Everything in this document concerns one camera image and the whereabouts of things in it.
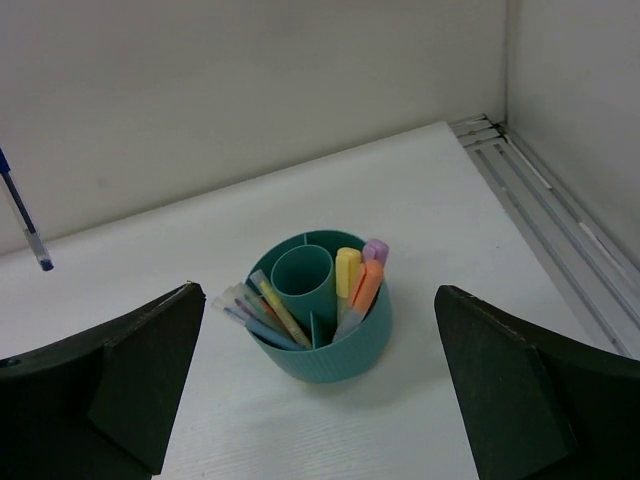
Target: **round cup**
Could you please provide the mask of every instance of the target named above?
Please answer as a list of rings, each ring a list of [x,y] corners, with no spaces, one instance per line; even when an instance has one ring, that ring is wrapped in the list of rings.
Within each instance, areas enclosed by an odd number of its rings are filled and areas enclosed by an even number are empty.
[[[340,247],[362,250],[364,244],[345,232],[307,232],[279,243],[251,269],[250,273],[262,270],[271,280],[282,302],[312,340],[312,349],[290,351],[251,335],[271,360],[292,377],[310,383],[332,383],[360,375],[375,364],[387,345],[393,320],[384,281],[362,323],[331,343],[337,309],[334,257]]]
[[[311,313],[321,328],[335,330],[337,315],[333,258],[319,245],[301,245],[273,265],[271,284],[291,315],[311,330]]]

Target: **white table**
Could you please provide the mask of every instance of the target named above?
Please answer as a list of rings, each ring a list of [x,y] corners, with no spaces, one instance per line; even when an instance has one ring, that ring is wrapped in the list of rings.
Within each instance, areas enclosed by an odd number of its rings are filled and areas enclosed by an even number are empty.
[[[444,123],[53,242],[48,274],[29,252],[1,258],[0,358],[185,280],[213,298],[275,243],[325,228],[391,246],[395,326],[379,363],[307,385],[207,308],[161,478],[476,479],[436,327],[438,286],[591,341]]]

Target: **pen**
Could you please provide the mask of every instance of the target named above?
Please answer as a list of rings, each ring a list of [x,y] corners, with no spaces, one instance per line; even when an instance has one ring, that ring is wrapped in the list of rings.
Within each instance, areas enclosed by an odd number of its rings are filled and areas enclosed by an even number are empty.
[[[212,305],[214,308],[224,313],[231,320],[245,327],[254,335],[260,337],[263,340],[266,340],[267,342],[271,343],[272,345],[278,348],[281,348],[283,350],[295,350],[295,351],[305,350],[305,348],[302,345],[298,345],[296,342],[294,342],[290,338],[285,337],[284,335],[281,335],[277,332],[274,332],[269,327],[262,324],[255,318],[248,316],[243,311],[227,306],[224,300],[222,300],[220,297],[216,297]]]
[[[384,243],[382,240],[378,240],[377,238],[372,238],[367,242],[367,244],[362,249],[362,259],[364,261],[367,260],[378,260],[380,265],[384,267],[385,263],[387,263],[387,256],[389,255],[389,245]]]
[[[18,188],[16,184],[13,182],[11,178],[11,174],[9,173],[11,168],[9,167],[9,162],[7,162],[4,153],[2,153],[2,149],[0,148],[0,175],[4,180],[4,190],[7,195],[7,199],[11,204],[13,209],[13,213],[16,216],[16,219],[20,223],[22,227],[22,231],[24,233],[25,238],[27,239],[27,243],[31,250],[33,251],[40,267],[45,272],[53,269],[53,263],[51,262],[51,257],[49,256],[49,252],[47,248],[42,243],[40,239],[40,235],[38,234],[38,230],[31,220],[31,216],[27,211],[27,207],[22,201],[22,197],[18,192]]]
[[[276,330],[286,336],[289,335],[289,332],[280,322],[280,319],[275,315],[275,312],[272,314],[269,310],[267,310],[266,304],[263,300],[260,299],[253,291],[247,287],[244,283],[239,283],[235,287],[231,288],[231,292],[235,295],[236,300],[246,305],[252,313],[264,323],[267,327],[272,330]]]
[[[349,306],[349,294],[358,279],[362,255],[355,248],[343,247],[336,254],[336,296],[338,297],[338,325]]]
[[[283,305],[282,300],[280,300],[278,294],[273,290],[273,287],[267,280],[267,277],[265,277],[262,270],[253,272],[249,276],[249,278],[251,278],[251,281],[256,286],[256,288],[260,290],[260,293],[264,295],[265,300],[276,312],[276,315],[278,315],[278,318],[280,318],[282,324],[289,331],[293,339],[300,345],[311,348],[311,342],[304,334],[300,326],[296,323],[295,319],[291,316],[286,307]]]
[[[350,307],[336,329],[334,342],[349,335],[364,320],[383,278],[384,269],[377,260],[367,260],[360,265],[360,274],[349,299]]]

